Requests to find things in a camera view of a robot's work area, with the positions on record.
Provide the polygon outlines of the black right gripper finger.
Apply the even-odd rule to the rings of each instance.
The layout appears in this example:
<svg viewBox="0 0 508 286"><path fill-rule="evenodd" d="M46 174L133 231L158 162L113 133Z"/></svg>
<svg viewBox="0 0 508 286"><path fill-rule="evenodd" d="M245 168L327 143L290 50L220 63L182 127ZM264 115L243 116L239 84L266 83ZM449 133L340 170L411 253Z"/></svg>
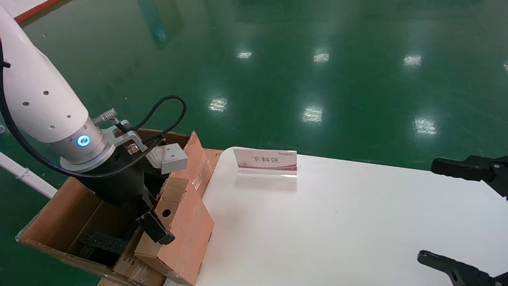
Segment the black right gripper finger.
<svg viewBox="0 0 508 286"><path fill-rule="evenodd" d="M487 158L472 155L464 161L435 158L431 172L468 181L484 181L501 197L508 198L508 156Z"/></svg>
<svg viewBox="0 0 508 286"><path fill-rule="evenodd" d="M472 265L430 251L421 250L417 261L448 275L454 286L506 286L508 284L507 272L492 277Z"/></svg>

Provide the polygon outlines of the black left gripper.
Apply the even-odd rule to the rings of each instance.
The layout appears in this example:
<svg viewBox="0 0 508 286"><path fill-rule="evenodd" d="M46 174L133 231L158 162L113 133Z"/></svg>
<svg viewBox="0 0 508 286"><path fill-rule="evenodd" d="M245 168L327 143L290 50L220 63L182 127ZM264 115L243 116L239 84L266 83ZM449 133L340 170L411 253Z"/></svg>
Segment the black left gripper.
<svg viewBox="0 0 508 286"><path fill-rule="evenodd" d="M87 174L103 174L118 170L133 161L125 149L115 149L111 157ZM108 178L78 178L96 197L113 206L128 210L136 217L136 222L156 243L168 245L175 239L162 225L152 210L154 197L144 184L144 172L139 165L132 165L123 172Z"/></svg>

